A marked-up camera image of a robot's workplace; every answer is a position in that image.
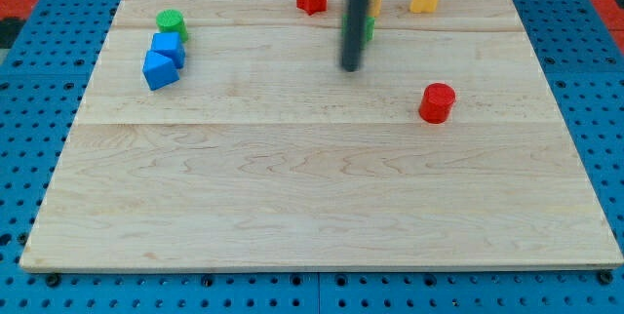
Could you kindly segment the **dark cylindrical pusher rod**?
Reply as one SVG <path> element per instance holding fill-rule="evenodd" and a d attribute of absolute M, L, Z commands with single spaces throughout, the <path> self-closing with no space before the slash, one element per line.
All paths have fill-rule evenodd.
<path fill-rule="evenodd" d="M 360 68 L 366 40 L 369 0 L 345 0 L 340 66 L 346 72 Z"/>

